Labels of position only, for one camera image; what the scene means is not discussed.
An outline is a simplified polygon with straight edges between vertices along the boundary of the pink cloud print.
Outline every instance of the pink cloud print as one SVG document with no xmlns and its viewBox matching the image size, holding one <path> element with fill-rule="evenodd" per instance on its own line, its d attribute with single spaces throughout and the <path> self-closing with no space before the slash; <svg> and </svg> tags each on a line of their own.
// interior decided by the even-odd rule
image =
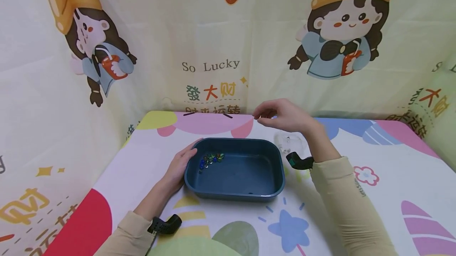
<svg viewBox="0 0 456 256">
<path fill-rule="evenodd" d="M 417 205 L 403 201 L 402 216 L 420 256 L 456 256 L 456 239 Z"/>
<path fill-rule="evenodd" d="M 234 138 L 246 138 L 254 125 L 254 118 L 251 115 L 198 112 L 174 112 L 174 114 L 177 121 L 170 126 L 158 128 L 159 135 L 170 136 L 178 128 L 186 133 L 209 135 L 231 132 Z"/>
<path fill-rule="evenodd" d="M 361 183 L 368 184 L 370 186 L 376 186 L 377 183 L 380 181 L 380 177 L 378 177 L 378 175 L 367 166 L 354 166 L 353 168 L 355 169 L 356 179 Z"/>
</svg>

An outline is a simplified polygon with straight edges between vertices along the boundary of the finger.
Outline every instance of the finger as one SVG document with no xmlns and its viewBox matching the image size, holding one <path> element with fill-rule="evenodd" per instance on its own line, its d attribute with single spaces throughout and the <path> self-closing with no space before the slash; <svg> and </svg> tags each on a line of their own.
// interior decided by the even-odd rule
<svg viewBox="0 0 456 256">
<path fill-rule="evenodd" d="M 258 119 L 258 123 L 264 125 L 265 127 L 277 128 L 277 126 L 276 126 L 277 120 L 276 119 L 259 118 Z"/>
<path fill-rule="evenodd" d="M 192 144 L 188 145 L 186 148 L 182 149 L 181 151 L 177 152 L 177 156 L 179 157 L 182 157 L 185 152 L 189 151 L 190 149 L 193 148 L 193 146 L 195 146 L 195 143 L 197 143 L 198 141 L 200 141 L 202 138 L 199 138 L 197 140 L 195 140 L 194 142 L 192 142 Z"/>
<path fill-rule="evenodd" d="M 277 110 L 278 107 L 279 107 L 279 100 L 264 101 L 261 104 L 259 104 L 258 107 L 256 107 L 252 116 L 256 117 L 268 109 Z"/>
<path fill-rule="evenodd" d="M 198 152 L 198 149 L 197 148 L 193 148 L 192 150 L 189 150 L 187 152 L 185 152 L 182 157 L 180 158 L 181 162 L 185 163 L 185 165 L 187 165 L 188 161 L 190 160 L 190 158 L 192 158 L 193 156 L 195 156 L 195 154 Z"/>
<path fill-rule="evenodd" d="M 273 118 L 276 115 L 277 115 L 277 111 L 276 110 L 272 110 L 272 111 L 269 112 L 269 114 L 267 115 L 266 118 Z"/>
<path fill-rule="evenodd" d="M 261 118 L 267 118 L 267 116 L 272 112 L 272 109 L 267 109 L 264 112 L 261 113 Z"/>
</svg>

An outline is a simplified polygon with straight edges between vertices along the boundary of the cartoon girl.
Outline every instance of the cartoon girl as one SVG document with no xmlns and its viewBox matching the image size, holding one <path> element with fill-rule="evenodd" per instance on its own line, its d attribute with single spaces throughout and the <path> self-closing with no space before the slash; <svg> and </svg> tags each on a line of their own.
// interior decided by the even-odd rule
<svg viewBox="0 0 456 256">
<path fill-rule="evenodd" d="M 310 60 L 307 74 L 325 80 L 363 69 L 378 57 L 389 1 L 313 0 L 307 26 L 296 35 L 301 46 L 288 60 L 290 69 Z"/>
<path fill-rule="evenodd" d="M 98 107 L 115 80 L 133 72 L 136 57 L 119 37 L 114 22 L 102 9 L 99 0 L 49 0 L 56 26 L 65 34 L 72 50 L 70 67 L 85 74 L 91 89 L 90 102 Z"/>
</svg>

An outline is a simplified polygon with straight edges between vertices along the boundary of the colorful tablecloth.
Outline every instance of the colorful tablecloth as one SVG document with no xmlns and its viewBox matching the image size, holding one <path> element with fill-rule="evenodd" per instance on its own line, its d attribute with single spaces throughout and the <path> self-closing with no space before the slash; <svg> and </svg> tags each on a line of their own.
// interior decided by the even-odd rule
<svg viewBox="0 0 456 256">
<path fill-rule="evenodd" d="M 399 255 L 456 256 L 456 174 L 398 121 L 319 119 L 384 221 Z M 46 256 L 92 256 L 128 210 L 161 178 L 175 153 L 200 137 L 261 138 L 288 133 L 249 115 L 149 112 L 76 209 Z M 309 156 L 299 139 L 301 157 Z M 179 214 L 172 237 L 159 237 L 150 255 L 343 255 L 308 171 L 282 156 L 286 185 L 270 203 L 199 199 L 183 188 L 161 216 Z"/>
</svg>

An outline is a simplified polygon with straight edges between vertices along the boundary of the black wrist strap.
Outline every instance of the black wrist strap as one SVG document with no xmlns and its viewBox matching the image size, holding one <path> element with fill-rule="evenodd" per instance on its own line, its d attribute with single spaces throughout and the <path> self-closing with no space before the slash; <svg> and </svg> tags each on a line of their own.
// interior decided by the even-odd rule
<svg viewBox="0 0 456 256">
<path fill-rule="evenodd" d="M 182 219 L 177 214 L 173 214 L 168 221 L 162 221 L 158 217 L 154 217 L 152 225 L 147 229 L 153 235 L 156 234 L 174 234 L 182 224 Z"/>
<path fill-rule="evenodd" d="M 296 152 L 288 154 L 286 159 L 288 160 L 288 163 L 290 163 L 291 167 L 296 170 L 312 170 L 313 163 L 315 162 L 312 156 L 301 159 Z"/>
</svg>

